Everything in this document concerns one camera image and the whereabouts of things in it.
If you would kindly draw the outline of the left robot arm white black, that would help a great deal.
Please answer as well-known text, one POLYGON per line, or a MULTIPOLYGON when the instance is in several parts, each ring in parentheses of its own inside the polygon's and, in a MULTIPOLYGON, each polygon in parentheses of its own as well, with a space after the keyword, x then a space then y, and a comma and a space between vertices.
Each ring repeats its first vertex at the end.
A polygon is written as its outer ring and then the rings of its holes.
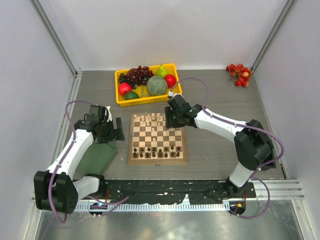
POLYGON ((75 171, 87 149, 125 139, 122 120, 112 118, 109 106, 91 105, 83 119, 72 124, 72 134, 57 159, 33 178, 36 207, 53 213, 71 214, 79 200, 107 190, 102 174, 87 173, 74 181, 75 171))

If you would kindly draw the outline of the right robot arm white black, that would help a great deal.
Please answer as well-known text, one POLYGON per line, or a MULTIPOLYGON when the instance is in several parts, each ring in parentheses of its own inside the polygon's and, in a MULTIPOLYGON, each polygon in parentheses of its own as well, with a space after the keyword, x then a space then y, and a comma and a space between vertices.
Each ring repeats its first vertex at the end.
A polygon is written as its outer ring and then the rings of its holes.
POLYGON ((164 109, 166 128, 189 126, 207 130, 234 144, 238 163, 226 179, 228 195, 241 192, 259 165, 274 158, 272 141, 259 121, 237 121, 215 114, 199 104, 190 106, 179 93, 170 91, 168 97, 168 106, 164 109))

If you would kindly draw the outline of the wooden chess board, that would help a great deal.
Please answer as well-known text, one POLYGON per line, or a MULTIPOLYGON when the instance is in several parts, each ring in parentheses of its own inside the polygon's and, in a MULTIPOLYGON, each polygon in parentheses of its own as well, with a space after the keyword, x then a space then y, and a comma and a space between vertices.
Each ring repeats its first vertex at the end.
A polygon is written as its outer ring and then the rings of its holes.
POLYGON ((188 163, 188 146, 184 128, 166 128, 163 112, 133 113, 130 116, 128 163, 130 165, 185 165, 188 163), (141 126, 141 116, 145 126, 141 126), (133 158, 134 148, 138 158, 133 158))

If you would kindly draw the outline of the green melon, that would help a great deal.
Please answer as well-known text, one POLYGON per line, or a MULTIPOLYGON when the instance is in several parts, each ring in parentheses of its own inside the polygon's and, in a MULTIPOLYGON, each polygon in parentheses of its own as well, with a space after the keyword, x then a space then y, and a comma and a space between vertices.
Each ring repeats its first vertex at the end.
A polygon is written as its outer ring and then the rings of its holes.
POLYGON ((167 92, 168 85, 164 78, 160 76, 152 76, 148 80, 146 88, 151 96, 160 96, 167 92))

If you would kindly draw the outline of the red apple right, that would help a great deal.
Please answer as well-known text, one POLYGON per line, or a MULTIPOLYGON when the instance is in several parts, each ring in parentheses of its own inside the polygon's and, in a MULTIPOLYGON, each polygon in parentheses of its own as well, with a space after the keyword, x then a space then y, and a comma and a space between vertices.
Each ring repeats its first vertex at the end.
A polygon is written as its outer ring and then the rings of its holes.
POLYGON ((174 75, 172 74, 167 74, 165 77, 164 77, 166 83, 167 83, 167 87, 169 89, 171 89, 177 82, 177 79, 174 75))

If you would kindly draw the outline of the red apple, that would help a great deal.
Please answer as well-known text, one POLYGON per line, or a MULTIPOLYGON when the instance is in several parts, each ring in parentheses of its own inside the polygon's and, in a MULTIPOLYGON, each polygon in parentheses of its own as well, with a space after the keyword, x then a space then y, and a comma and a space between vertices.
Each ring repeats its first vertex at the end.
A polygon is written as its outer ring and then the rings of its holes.
POLYGON ((171 89, 177 82, 177 79, 174 75, 172 74, 167 74, 165 77, 164 77, 166 83, 167 83, 167 87, 169 89, 171 89))
POLYGON ((132 87, 129 83, 123 82, 118 86, 118 92, 121 96, 124 96, 126 93, 131 92, 132 87))

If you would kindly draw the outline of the green plastic tray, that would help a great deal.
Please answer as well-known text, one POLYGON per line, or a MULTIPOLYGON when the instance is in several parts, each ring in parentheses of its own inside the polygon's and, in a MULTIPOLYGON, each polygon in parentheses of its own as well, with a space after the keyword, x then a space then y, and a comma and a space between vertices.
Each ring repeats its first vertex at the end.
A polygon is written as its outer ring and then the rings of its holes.
POLYGON ((117 154, 117 148, 110 143, 93 143, 82 156, 77 170, 85 175, 103 175, 117 154))

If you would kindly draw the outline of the green lime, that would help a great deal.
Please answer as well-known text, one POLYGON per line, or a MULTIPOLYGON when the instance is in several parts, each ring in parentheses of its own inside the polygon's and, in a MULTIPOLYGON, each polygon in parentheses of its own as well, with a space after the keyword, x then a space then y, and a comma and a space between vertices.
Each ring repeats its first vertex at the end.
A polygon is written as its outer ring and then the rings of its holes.
POLYGON ((134 92, 134 91, 129 91, 129 92, 127 92, 125 95, 124 95, 124 99, 126 100, 126 101, 128 101, 128 100, 135 100, 135 99, 139 99, 140 98, 140 96, 136 93, 136 92, 134 92))

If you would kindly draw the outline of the green pear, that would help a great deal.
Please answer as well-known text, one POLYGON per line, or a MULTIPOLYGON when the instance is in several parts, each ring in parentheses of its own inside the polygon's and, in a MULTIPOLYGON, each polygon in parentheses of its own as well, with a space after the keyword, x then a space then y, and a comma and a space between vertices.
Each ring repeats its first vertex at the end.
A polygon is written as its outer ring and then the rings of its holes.
POLYGON ((158 69, 157 69, 157 72, 156 72, 156 75, 159 76, 159 77, 162 77, 162 78, 165 78, 166 75, 168 75, 169 72, 168 70, 164 67, 163 64, 159 65, 158 66, 158 69))

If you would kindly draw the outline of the red apple left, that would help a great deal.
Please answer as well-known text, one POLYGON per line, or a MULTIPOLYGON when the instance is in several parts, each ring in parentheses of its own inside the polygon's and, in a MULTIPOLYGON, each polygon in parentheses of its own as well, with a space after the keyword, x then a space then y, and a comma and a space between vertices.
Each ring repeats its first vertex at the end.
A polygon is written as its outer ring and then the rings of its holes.
POLYGON ((129 83, 123 82, 118 86, 118 92, 121 96, 124 96, 126 93, 131 92, 132 87, 129 83))

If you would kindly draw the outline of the red grape bunch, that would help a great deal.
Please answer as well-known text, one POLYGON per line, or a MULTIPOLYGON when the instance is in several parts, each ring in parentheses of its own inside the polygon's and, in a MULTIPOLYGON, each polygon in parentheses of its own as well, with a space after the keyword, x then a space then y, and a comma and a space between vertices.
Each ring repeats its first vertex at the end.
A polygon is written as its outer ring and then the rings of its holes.
POLYGON ((150 70, 148 66, 138 66, 131 68, 125 75, 125 80, 131 86, 146 86, 149 79, 155 74, 150 70))

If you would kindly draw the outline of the black grape bunch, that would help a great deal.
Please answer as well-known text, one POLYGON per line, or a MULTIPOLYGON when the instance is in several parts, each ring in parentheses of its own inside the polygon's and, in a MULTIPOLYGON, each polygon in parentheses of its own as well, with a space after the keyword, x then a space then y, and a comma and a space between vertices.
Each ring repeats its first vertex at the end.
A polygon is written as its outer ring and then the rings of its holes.
POLYGON ((129 78, 126 76, 126 74, 121 73, 118 77, 118 83, 122 84, 122 83, 127 83, 131 86, 132 89, 136 89, 136 83, 133 79, 129 78))

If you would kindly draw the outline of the red cherry cluster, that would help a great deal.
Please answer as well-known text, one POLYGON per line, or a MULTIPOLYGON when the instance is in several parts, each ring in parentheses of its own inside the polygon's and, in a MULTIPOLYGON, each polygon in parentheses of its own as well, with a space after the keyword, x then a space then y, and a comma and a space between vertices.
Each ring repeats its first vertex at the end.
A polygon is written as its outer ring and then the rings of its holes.
POLYGON ((252 76, 252 70, 249 67, 244 67, 242 63, 235 65, 233 63, 226 66, 225 70, 229 73, 232 80, 235 80, 236 87, 246 88, 249 86, 249 80, 252 76))

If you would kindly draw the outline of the black plastic bin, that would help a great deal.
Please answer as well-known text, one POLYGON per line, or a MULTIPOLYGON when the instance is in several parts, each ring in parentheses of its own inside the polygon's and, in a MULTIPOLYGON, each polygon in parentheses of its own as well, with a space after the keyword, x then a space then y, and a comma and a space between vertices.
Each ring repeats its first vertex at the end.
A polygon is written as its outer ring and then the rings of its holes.
MULTIPOLYGON (((275 156, 274 156, 274 151, 272 150, 271 153, 268 155, 268 157, 267 157, 262 163, 265 164, 266 162, 271 161, 271 160, 273 160, 274 158, 275 158, 275 156)), ((267 171, 267 170, 269 170, 269 169, 276 169, 276 168, 277 168, 277 167, 276 167, 276 163, 275 163, 275 162, 271 162, 271 163, 268 163, 268 164, 260 167, 260 169, 261 169, 262 171, 267 171)))

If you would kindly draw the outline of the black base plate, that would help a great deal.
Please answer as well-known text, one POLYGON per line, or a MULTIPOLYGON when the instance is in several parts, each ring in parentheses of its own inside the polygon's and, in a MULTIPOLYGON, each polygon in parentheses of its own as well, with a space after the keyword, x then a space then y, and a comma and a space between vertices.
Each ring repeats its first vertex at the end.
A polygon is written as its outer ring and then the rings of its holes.
POLYGON ((173 205, 181 204, 185 197, 192 205, 219 204, 230 199, 254 199, 254 184, 248 182, 240 189, 232 187, 224 180, 209 179, 169 179, 169 180, 119 180, 105 181, 106 189, 101 193, 92 193, 96 199, 105 197, 118 202, 128 197, 126 204, 173 205))

